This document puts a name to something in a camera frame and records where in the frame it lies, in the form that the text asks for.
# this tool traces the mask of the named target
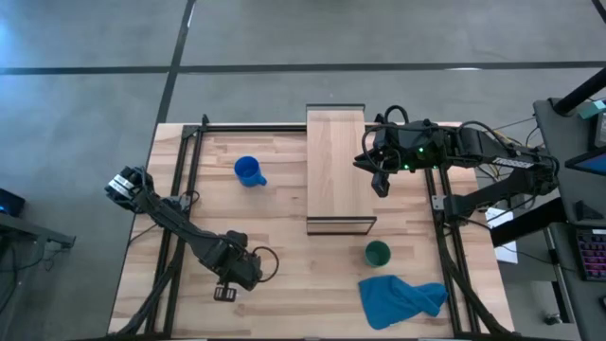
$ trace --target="blue cup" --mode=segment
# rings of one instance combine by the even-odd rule
[[[239,158],[236,165],[234,165],[234,172],[238,176],[238,180],[246,187],[265,186],[267,184],[267,180],[261,175],[258,161],[253,156]]]

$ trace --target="dark green cup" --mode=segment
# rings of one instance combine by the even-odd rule
[[[381,241],[370,242],[365,250],[366,263],[372,267],[384,266],[391,258],[391,251],[386,243]]]

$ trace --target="blue towel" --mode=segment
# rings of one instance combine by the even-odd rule
[[[396,276],[368,278],[358,283],[370,327],[381,330],[420,312],[436,317],[448,294],[440,283],[410,286]]]

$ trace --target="wooden tabletop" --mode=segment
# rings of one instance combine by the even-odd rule
[[[169,195],[182,126],[161,124],[155,135],[148,172],[162,196]],[[182,191],[187,185],[192,147],[188,150]],[[244,188],[234,176],[235,161],[247,154],[259,160],[268,181],[266,187]],[[306,235],[306,173],[305,133],[204,134],[196,184],[201,199],[192,209],[191,221],[217,233],[229,229],[247,233],[249,249],[272,247],[280,258],[280,267],[275,278],[260,283],[254,291],[239,289],[236,302],[216,302],[212,296],[217,277],[187,246],[173,337],[452,336],[446,303],[436,318],[421,313],[375,331],[366,322],[358,292],[360,280],[378,275],[397,275],[411,285],[443,282],[423,172],[392,175],[390,195],[383,199],[373,196],[373,212],[378,220],[368,236]],[[477,189],[473,170],[452,168],[449,176],[454,193]],[[437,173],[435,178],[440,192]],[[484,220],[480,214],[473,218]],[[133,234],[152,224],[147,216],[137,217]],[[130,246],[110,332],[124,326],[149,293],[161,234],[162,230],[155,228]],[[512,330],[490,233],[468,225],[462,228],[462,238],[473,289],[499,322]],[[373,269],[364,263],[364,248],[373,240],[386,242],[392,251],[391,261],[382,268]],[[274,261],[269,255],[261,257],[264,273],[271,273]],[[160,325],[166,296],[158,316]],[[457,300],[466,325],[460,292]]]

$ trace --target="concrete floor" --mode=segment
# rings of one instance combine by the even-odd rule
[[[166,66],[185,7],[186,0],[5,0],[0,67]],[[605,29],[590,0],[199,0],[182,64],[598,61]],[[184,74],[167,121],[202,114],[214,122],[303,121],[308,103],[365,103],[370,120],[398,103],[412,118],[499,126],[530,117],[533,100],[563,96],[595,72]],[[52,272],[29,283],[11,339],[107,330],[133,215],[103,187],[124,165],[146,162],[166,79],[0,76],[0,188],[27,198],[28,220],[78,236]],[[534,126],[504,133],[525,139]],[[531,263],[502,267],[516,330],[568,335],[527,318],[540,309],[523,283],[543,271]]]

